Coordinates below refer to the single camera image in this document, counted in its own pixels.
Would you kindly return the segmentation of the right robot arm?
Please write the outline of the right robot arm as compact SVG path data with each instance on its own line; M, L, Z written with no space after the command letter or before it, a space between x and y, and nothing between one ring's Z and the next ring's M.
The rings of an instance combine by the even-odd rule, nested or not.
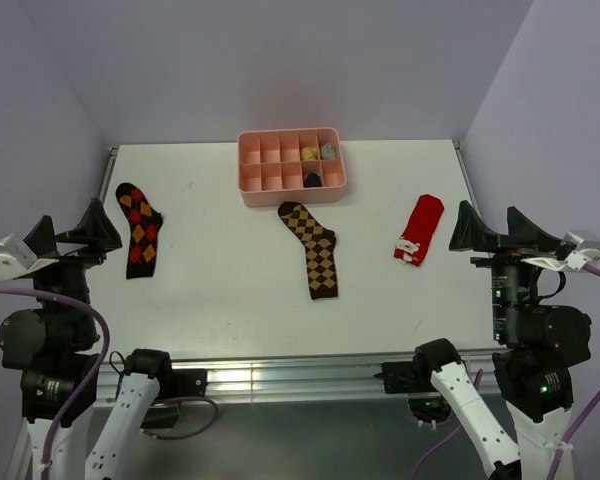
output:
M493 337L506 348L492 362L516 435L510 437L487 407L449 340L416 349L413 378L448 402L487 478L577 479L566 438L573 406L569 369L591 357L591 319L575 307L544 304L537 282L543 270L564 279L575 260L587 258L581 238L554 237L515 207L507 210L507 224L505 234L491 230L463 201L449 248L474 252L471 263L491 274Z

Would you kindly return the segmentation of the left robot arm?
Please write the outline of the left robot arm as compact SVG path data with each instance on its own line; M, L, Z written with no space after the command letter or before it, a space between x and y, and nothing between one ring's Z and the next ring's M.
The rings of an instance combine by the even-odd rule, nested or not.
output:
M151 404L174 389L168 353L134 350L107 423L93 449L86 448L105 359L90 350L97 342L108 345L110 333L90 305L85 272L121 245L98 199L69 231L55 232L45 215L24 239L0 241L0 282L31 279L40 304L2 322L0 349L3 366L22 374L22 415L42 479L121 478Z

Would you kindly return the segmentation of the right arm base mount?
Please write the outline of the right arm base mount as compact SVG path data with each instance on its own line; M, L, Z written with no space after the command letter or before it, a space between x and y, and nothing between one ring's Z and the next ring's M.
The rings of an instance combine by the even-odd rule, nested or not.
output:
M420 394L433 392L413 361L384 362L374 378L383 383L386 394Z

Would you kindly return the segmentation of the brown yellow argyle sock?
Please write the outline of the brown yellow argyle sock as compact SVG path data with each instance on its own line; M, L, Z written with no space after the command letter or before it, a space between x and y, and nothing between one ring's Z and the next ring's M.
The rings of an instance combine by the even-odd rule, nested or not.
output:
M277 214L304 248L311 299L336 298L338 296L334 256L337 244L336 233L322 226L301 203L284 202L278 207Z

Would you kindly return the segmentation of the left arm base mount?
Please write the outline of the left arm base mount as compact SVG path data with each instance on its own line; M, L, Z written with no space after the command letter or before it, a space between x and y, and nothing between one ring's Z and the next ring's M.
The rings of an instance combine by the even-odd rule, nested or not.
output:
M164 404L177 397L202 397L206 393L208 372L205 369L175 369L167 387L162 388L144 417L141 427L148 430L173 428L182 404Z

